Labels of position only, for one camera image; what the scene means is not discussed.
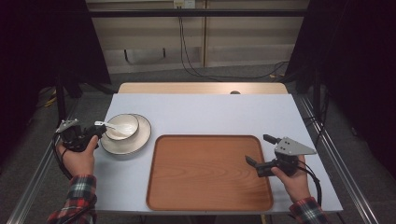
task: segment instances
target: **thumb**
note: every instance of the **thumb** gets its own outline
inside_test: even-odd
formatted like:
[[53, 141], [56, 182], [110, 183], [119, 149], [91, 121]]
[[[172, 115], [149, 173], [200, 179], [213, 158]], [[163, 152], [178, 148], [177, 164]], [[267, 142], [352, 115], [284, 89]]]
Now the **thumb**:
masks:
[[277, 176], [283, 183], [287, 180], [288, 176], [279, 168], [273, 167], [271, 168], [272, 173]]
[[98, 136], [94, 135], [91, 138], [90, 143], [87, 145], [87, 148], [85, 149], [85, 151], [87, 151], [88, 153], [93, 153], [93, 151], [96, 148], [96, 145], [98, 144], [98, 140], [99, 140]]

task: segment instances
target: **white plate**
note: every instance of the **white plate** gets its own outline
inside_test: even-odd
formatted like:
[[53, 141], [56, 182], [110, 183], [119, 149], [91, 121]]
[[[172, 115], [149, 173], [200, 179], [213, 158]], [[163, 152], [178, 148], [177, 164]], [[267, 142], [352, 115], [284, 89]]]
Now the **white plate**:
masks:
[[149, 121], [137, 114], [133, 114], [139, 122], [139, 127], [134, 135], [123, 140], [112, 140], [103, 134], [101, 144], [104, 150], [117, 155], [125, 155], [138, 151], [147, 143], [151, 135], [151, 125]]

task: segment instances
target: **human hand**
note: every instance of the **human hand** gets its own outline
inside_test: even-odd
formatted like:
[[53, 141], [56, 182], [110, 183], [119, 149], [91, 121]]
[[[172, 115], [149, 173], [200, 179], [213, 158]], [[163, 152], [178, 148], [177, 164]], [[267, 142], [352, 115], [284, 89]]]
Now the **human hand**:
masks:
[[[299, 161], [305, 162], [304, 156], [298, 157]], [[299, 162], [299, 166], [305, 168], [305, 165]], [[292, 176], [287, 176], [282, 170], [277, 167], [271, 168], [271, 171], [276, 175], [285, 186], [286, 192], [289, 194], [290, 199], [293, 203], [300, 201], [301, 199], [311, 197], [311, 193], [308, 188], [308, 177], [306, 172], [297, 170]]]
[[74, 152], [68, 149], [64, 152], [66, 148], [62, 143], [57, 146], [60, 155], [64, 153], [63, 163], [70, 175], [93, 175], [93, 164], [95, 161], [93, 151], [96, 148], [97, 142], [98, 136], [94, 135], [87, 148], [82, 152]]

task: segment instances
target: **red plaid shirt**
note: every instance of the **red plaid shirt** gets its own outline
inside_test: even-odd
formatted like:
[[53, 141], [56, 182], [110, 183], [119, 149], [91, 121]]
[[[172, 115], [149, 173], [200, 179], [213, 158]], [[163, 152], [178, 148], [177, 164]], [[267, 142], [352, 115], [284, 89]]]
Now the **red plaid shirt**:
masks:
[[[74, 176], [70, 180], [70, 189], [67, 194], [64, 208], [52, 213], [49, 216], [47, 223], [95, 223], [96, 213], [93, 209], [93, 206], [96, 203], [95, 190], [96, 178], [93, 175]], [[330, 223], [326, 214], [322, 211], [321, 207], [313, 197], [296, 202], [290, 207], [290, 211], [299, 223]]]
[[52, 213], [47, 223], [95, 223], [95, 190], [96, 178], [93, 175], [74, 176], [70, 180], [70, 189], [64, 208]]
[[315, 198], [310, 197], [294, 203], [290, 211], [299, 223], [325, 224], [330, 223]]

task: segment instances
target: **wooden tray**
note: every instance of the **wooden tray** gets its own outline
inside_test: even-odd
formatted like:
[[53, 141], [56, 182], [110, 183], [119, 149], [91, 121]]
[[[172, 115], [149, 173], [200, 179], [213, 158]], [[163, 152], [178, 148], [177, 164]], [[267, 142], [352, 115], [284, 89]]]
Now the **wooden tray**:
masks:
[[245, 155], [263, 161], [251, 135], [163, 135], [155, 144], [147, 205], [158, 211], [266, 211], [268, 178]]

